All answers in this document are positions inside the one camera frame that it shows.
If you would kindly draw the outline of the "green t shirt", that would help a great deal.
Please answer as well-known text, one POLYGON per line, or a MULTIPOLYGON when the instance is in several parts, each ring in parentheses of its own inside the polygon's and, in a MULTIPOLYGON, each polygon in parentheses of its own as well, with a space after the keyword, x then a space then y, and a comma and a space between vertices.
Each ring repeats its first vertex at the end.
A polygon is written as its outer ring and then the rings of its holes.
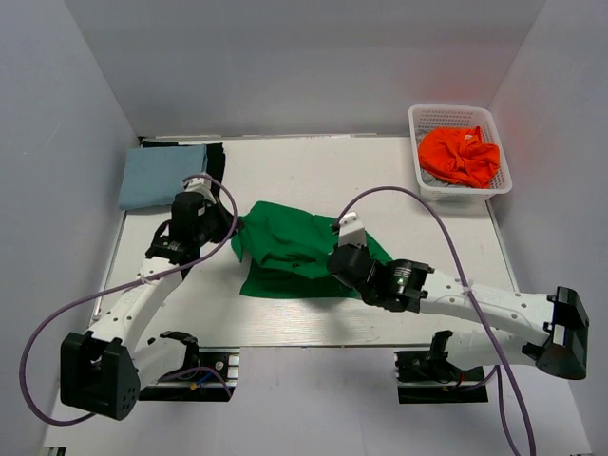
POLYGON ((239 293, 268 299, 354 298, 327 269, 337 242, 330 217, 258 201, 238 219, 231 239, 237 259, 251 259, 239 293))

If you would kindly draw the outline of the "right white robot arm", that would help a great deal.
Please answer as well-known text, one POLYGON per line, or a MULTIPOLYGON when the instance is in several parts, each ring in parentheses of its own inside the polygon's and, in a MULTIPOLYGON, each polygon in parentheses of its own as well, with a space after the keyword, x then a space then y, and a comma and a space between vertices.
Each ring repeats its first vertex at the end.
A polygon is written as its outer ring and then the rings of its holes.
POLYGON ((438 377, 507 360, 566 380, 587 375, 589 317, 579 294, 520 294, 464 285, 426 263, 383 263, 366 247, 338 246, 328 271, 373 307, 393 313, 439 314, 479 323, 485 331, 434 334, 426 364, 438 377))

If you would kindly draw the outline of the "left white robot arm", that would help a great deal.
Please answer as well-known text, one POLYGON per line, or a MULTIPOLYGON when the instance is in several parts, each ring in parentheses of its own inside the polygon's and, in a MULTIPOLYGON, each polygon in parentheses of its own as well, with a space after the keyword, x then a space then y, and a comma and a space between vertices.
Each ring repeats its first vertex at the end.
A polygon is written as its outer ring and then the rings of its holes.
POLYGON ((234 215, 219 197, 181 192, 171 217, 145 251, 140 277, 85 333, 70 333, 60 349, 60 399, 69 407, 117 421, 134 408, 142 390, 200 370, 198 339, 167 330, 143 338, 164 301, 182 284, 201 248, 234 234, 234 215))

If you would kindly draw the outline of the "folded light blue t shirt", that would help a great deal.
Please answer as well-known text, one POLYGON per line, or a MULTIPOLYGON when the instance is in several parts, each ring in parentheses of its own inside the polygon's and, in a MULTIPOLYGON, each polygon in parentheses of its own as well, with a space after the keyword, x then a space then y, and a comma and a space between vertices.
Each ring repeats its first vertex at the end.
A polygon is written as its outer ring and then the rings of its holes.
POLYGON ((126 155, 119 195, 122 211, 170 204, 184 178, 203 173, 205 145, 132 148, 126 155))

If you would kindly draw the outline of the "folded black t shirt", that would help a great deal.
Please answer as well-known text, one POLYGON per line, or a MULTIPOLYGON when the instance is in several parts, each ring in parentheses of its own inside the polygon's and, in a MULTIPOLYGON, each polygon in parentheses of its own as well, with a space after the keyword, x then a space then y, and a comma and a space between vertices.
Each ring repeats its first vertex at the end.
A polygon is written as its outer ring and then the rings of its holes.
POLYGON ((211 175, 214 179, 222 182, 226 164, 226 155, 222 142, 211 143, 180 143, 180 142, 161 142, 141 139, 141 148, 169 149, 169 148, 193 148, 203 147, 205 149, 205 160, 201 171, 211 175))

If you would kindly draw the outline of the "grey garment in basket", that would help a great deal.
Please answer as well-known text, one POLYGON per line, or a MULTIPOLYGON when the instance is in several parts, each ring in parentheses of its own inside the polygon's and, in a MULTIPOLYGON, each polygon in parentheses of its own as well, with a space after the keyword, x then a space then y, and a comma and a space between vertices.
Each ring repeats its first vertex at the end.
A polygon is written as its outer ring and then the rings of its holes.
MULTIPOLYGON (((414 133, 415 133, 416 145, 418 147, 418 150, 421 150, 422 140, 427 135, 428 130, 416 129, 414 131, 414 133)), ((422 176, 422 180, 423 180, 424 184, 426 184, 428 186, 443 187, 443 188, 464 188, 464 186, 461 184, 455 184, 455 183, 451 183, 451 182, 448 182, 445 180, 440 180, 440 179, 436 178, 435 176, 429 174, 429 172, 427 170, 425 170, 424 168, 421 168, 421 176, 422 176)))

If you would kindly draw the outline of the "orange t shirt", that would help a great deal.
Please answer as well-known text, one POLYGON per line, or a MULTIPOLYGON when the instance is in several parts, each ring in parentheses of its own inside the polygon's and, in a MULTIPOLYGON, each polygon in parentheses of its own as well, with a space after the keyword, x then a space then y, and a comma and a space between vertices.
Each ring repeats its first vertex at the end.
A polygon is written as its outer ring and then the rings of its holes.
POLYGON ((473 189, 489 189, 501 167, 500 147, 485 142, 479 126, 429 131, 418 158, 436 178, 473 189))

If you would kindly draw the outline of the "white plastic basket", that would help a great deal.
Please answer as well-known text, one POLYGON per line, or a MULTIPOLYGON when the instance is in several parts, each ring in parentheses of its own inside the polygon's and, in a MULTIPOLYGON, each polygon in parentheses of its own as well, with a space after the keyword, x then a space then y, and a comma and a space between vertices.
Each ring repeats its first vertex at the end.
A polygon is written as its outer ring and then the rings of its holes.
POLYGON ((408 110, 408 125, 411 140, 415 176, 420 195, 425 200, 472 203, 504 195, 512 189, 512 179, 497 127, 490 112, 482 107, 453 104, 415 104, 408 110), (439 127, 480 127, 485 143, 494 143, 500 151, 500 168, 488 189, 471 187, 429 185, 423 179, 418 147, 430 131, 439 127))

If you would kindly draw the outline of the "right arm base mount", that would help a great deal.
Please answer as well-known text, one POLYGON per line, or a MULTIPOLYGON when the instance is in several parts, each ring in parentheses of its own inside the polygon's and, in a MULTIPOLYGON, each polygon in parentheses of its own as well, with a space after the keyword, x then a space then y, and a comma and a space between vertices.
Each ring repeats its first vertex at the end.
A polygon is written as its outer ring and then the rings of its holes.
POLYGON ((489 377, 482 367, 461 370, 447 361, 451 331, 437 332, 426 350, 394 353, 400 405, 457 405, 488 402, 489 377))

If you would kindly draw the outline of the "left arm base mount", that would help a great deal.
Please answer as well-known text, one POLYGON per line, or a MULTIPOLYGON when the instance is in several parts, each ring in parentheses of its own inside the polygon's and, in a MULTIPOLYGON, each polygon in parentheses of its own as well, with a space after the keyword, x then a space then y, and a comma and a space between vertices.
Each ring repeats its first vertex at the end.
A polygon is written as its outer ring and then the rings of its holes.
POLYGON ((227 403, 238 382, 240 350, 199 349, 194 364, 140 392, 139 400, 166 403, 227 403))

